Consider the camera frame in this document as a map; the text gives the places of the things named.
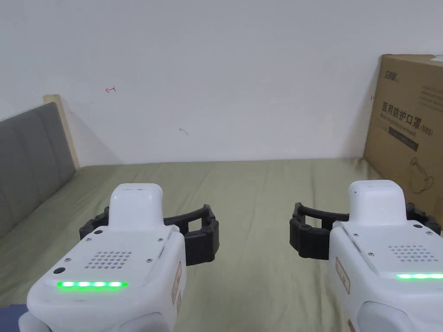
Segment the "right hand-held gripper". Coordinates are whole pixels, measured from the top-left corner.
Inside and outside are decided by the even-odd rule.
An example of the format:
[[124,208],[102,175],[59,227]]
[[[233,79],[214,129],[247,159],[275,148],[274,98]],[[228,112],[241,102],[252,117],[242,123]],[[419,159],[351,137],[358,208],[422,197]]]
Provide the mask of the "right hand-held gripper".
[[[405,204],[393,181],[353,182],[349,198],[349,214],[295,203],[289,243],[302,258],[329,259],[350,331],[442,331],[442,226]],[[321,220],[321,227],[306,217]]]

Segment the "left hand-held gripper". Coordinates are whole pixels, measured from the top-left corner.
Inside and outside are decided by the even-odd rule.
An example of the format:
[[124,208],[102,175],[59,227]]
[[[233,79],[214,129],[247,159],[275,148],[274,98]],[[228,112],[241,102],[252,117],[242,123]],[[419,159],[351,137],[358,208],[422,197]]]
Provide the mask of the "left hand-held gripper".
[[219,222],[208,204],[164,218],[162,198],[156,184],[119,185],[79,228],[81,241],[32,286],[20,331],[173,331],[186,265],[214,261]]

